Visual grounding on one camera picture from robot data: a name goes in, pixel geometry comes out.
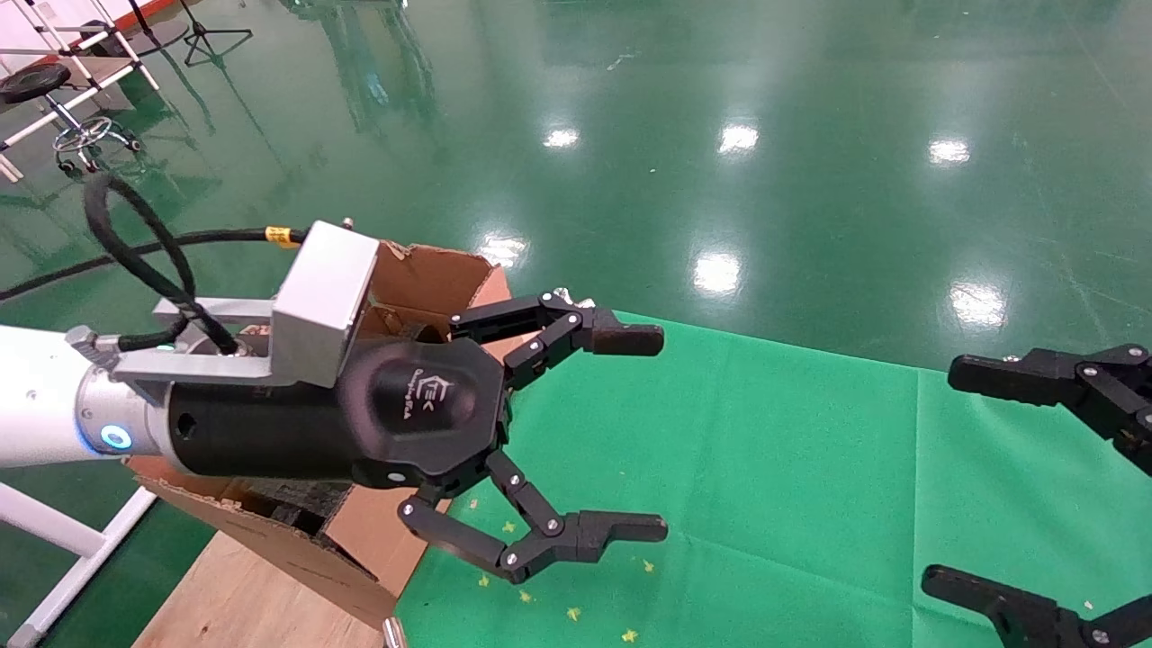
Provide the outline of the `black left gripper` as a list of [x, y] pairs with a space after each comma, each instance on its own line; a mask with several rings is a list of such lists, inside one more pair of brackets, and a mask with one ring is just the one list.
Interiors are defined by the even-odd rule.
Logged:
[[[508, 439], [506, 389], [526, 387], [576, 351], [658, 356], [664, 327], [626, 324], [609, 308], [540, 292], [456, 312], [449, 332], [465, 339], [357, 342], [333, 387], [173, 385], [172, 461], [217, 477], [353, 482], [379, 490], [420, 485], [399, 505], [408, 530], [514, 585], [552, 563], [600, 562], [616, 541], [667, 538], [668, 525], [658, 514], [559, 514], [498, 450]], [[507, 352], [503, 364], [482, 348], [522, 336], [526, 342]], [[485, 477], [529, 526], [511, 544], [437, 511], [441, 491], [469, 490]]]

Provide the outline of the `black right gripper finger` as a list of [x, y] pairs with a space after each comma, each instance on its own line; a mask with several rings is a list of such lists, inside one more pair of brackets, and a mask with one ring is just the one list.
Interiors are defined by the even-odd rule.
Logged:
[[1094, 354], [1033, 348], [1022, 356], [958, 355], [948, 369], [958, 391], [1063, 407], [1144, 474], [1151, 473], [1151, 357], [1122, 345]]
[[1151, 636], [1151, 596], [1086, 619], [1056, 600], [945, 565], [927, 566], [920, 587], [985, 616], [1003, 647], [1132, 647]]

